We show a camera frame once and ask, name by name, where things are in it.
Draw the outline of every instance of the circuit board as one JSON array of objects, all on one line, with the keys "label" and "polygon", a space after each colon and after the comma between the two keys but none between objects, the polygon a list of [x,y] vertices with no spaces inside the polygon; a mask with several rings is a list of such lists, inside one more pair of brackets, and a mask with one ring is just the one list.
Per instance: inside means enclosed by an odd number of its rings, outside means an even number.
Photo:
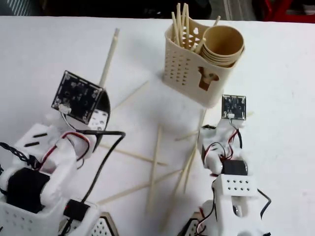
[{"label": "circuit board", "polygon": [[88,124],[102,91],[103,88],[65,71],[51,107],[59,111],[63,104],[70,108],[68,116]]},{"label": "circuit board", "polygon": [[246,120],[246,97],[222,95],[222,119]]}]

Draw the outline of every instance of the perforated basket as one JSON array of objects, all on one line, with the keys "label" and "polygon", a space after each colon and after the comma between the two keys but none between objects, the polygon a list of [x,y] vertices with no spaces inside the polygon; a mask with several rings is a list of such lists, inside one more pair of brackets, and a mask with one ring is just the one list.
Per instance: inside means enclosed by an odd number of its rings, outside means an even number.
[{"label": "perforated basket", "polygon": [[61,199],[53,208],[31,213],[5,202],[0,198],[0,224],[2,236],[57,236],[66,201]]},{"label": "perforated basket", "polygon": [[[189,20],[189,48],[198,44],[207,28],[208,26]],[[200,55],[175,44],[172,36],[173,25],[165,32],[163,82],[204,107],[213,107],[219,101],[224,84],[237,62],[229,68],[210,64]]]}]

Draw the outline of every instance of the white table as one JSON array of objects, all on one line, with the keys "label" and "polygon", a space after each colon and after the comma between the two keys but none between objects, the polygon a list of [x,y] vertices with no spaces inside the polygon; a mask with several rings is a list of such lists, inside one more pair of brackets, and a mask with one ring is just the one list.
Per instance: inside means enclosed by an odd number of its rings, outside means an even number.
[{"label": "white table", "polygon": [[[14,144],[42,120],[51,110],[65,70],[97,83],[118,27],[121,34],[106,82],[112,106],[146,80],[150,83],[113,112],[108,129],[127,133],[119,148],[153,157],[161,123],[159,159],[169,166],[158,166],[157,175],[182,168],[194,138],[182,142],[174,138],[196,129],[201,106],[161,82],[164,31],[170,24],[170,20],[0,17],[0,140]],[[241,132],[259,188],[273,200],[264,223],[276,236],[313,235],[315,25],[221,24],[236,27],[245,38],[246,53],[224,92],[246,95],[247,110],[253,112]],[[208,112],[207,123],[219,121],[220,109],[218,104]],[[82,196],[87,191],[106,152],[99,148],[86,162],[70,184],[73,193]],[[4,150],[0,150],[0,161],[4,168],[9,165]],[[150,169],[149,163],[113,153],[89,200],[99,201],[147,182]],[[104,205],[120,235],[177,235],[193,211],[212,198],[209,171],[196,158],[188,191],[184,195],[180,188],[167,231],[159,233],[176,181],[173,177],[158,184],[152,214],[144,213],[148,189]]]}]

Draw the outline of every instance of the paper cup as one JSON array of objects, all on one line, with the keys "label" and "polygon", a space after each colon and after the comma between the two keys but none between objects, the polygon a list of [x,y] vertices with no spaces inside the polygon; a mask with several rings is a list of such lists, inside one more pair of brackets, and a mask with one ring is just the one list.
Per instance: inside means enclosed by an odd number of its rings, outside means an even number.
[{"label": "paper cup", "polygon": [[236,60],[240,57],[240,55],[234,55],[234,56],[225,57],[225,58],[223,58],[223,57],[217,57],[217,56],[215,56],[215,55],[209,53],[205,47],[202,47],[201,52],[202,52],[204,55],[206,55],[207,57],[209,57],[209,58],[211,58],[211,59],[213,59],[213,60],[216,60],[216,61],[221,61],[221,62],[236,61]]},{"label": "paper cup", "polygon": [[230,26],[210,27],[203,37],[206,38],[206,51],[219,58],[239,57],[244,48],[243,36]]},{"label": "paper cup", "polygon": [[218,65],[218,66],[229,66],[231,64],[234,64],[234,62],[236,60],[233,61],[217,61],[217,60],[213,60],[211,58],[209,58],[207,55],[203,54],[203,52],[201,52],[200,54],[207,62],[214,64],[214,65]]}]

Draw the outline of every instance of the black cable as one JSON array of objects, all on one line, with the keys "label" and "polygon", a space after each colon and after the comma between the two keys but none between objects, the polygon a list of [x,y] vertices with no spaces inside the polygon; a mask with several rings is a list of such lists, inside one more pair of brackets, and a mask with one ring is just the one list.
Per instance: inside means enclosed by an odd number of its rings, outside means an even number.
[{"label": "black cable", "polygon": [[239,129],[236,130],[238,139],[240,140],[240,148],[243,148],[242,135]]},{"label": "black cable", "polygon": [[210,213],[208,214],[208,215],[206,215],[203,219],[201,219],[200,221],[199,221],[199,223],[198,223],[198,225],[197,225],[197,227],[196,227],[196,233],[195,233],[195,236],[203,236],[203,235],[201,235],[201,232],[198,232],[197,230],[198,230],[198,228],[199,228],[199,226],[206,220],[206,219],[208,219],[209,217],[210,217],[210,215],[213,213],[213,211],[215,210],[215,189],[212,187],[212,192],[213,192],[213,203],[212,203],[212,209],[211,209],[211,211],[210,211]]},{"label": "black cable", "polygon": [[262,196],[264,196],[268,200],[268,202],[266,203],[266,205],[262,208],[262,210],[260,212],[260,218],[262,219],[262,216],[264,215],[266,209],[271,204],[271,199],[266,194],[264,194],[260,189],[257,189],[257,190]]},{"label": "black cable", "polygon": [[[121,142],[121,140],[124,139],[124,137],[126,136],[126,133],[125,132],[121,132],[121,131],[103,131],[103,133],[106,133],[106,134],[109,134],[109,135],[120,135],[120,138],[111,146],[111,148],[109,149],[109,151],[107,152],[107,154],[105,155],[103,161],[101,162],[97,172],[96,172],[96,175],[92,181],[92,184],[90,185],[87,193],[85,194],[85,196],[83,197],[83,199],[81,200],[82,203],[84,203],[86,201],[86,199],[89,197],[89,195],[91,194],[95,184],[96,184],[96,181],[99,177],[99,174],[100,172],[102,171],[103,169],[103,166],[105,164],[105,162],[107,161],[109,155],[112,153],[112,151],[115,149],[115,147]],[[70,227],[71,223],[72,223],[73,219],[69,219],[69,221],[66,223],[62,233],[59,235],[59,236],[64,236],[68,230],[68,228]]]},{"label": "black cable", "polygon": [[205,226],[203,228],[203,230],[199,232],[199,236],[207,236],[207,235],[201,235],[201,233],[205,232],[206,228],[207,228],[207,226]]},{"label": "black cable", "polygon": [[82,159],[82,164],[77,168],[77,170],[81,169],[84,165],[84,159]]},{"label": "black cable", "polygon": [[0,164],[0,175],[4,172],[4,169],[2,168],[1,164]]},{"label": "black cable", "polygon": [[30,156],[28,159],[21,151],[15,149],[14,147],[11,147],[10,145],[0,142],[0,147],[10,151],[13,153],[13,155],[17,156],[21,161],[24,161],[27,163],[28,166],[31,166],[33,169],[36,169],[37,165],[39,165],[39,161],[34,157]]},{"label": "black cable", "polygon": [[121,142],[121,140],[124,139],[124,137],[126,136],[126,133],[125,132],[121,132],[121,131],[103,131],[104,133],[106,133],[107,135],[120,135],[120,138],[112,145],[112,147],[109,149],[108,153],[106,154],[106,156],[104,157],[103,161],[101,162],[98,170],[97,170],[97,173],[93,179],[93,182],[89,188],[89,190],[87,191],[87,193],[85,194],[84,198],[82,199],[82,203],[85,202],[85,200],[88,198],[88,196],[90,195],[91,191],[93,190],[94,188],[94,185],[99,177],[99,174],[101,172],[101,170],[103,169],[103,166],[105,164],[105,162],[107,161],[109,155],[112,153],[112,151],[116,148],[116,146]]},{"label": "black cable", "polygon": [[214,143],[212,143],[212,144],[219,144],[219,145],[221,146],[221,148],[223,149],[224,158],[226,158],[225,148],[223,147],[223,145],[222,145],[221,143],[219,143],[219,142],[214,142]]}]

